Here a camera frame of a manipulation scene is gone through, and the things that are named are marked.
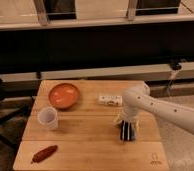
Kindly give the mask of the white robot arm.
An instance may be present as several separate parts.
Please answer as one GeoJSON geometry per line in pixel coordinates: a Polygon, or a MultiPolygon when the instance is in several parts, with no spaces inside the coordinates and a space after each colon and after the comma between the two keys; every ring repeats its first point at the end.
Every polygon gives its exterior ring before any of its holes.
{"type": "Polygon", "coordinates": [[[122,112],[115,119],[120,125],[122,141],[135,139],[134,124],[138,121],[140,110],[163,118],[194,135],[194,108],[151,97],[150,88],[145,83],[124,90],[122,104],[122,112]]]}

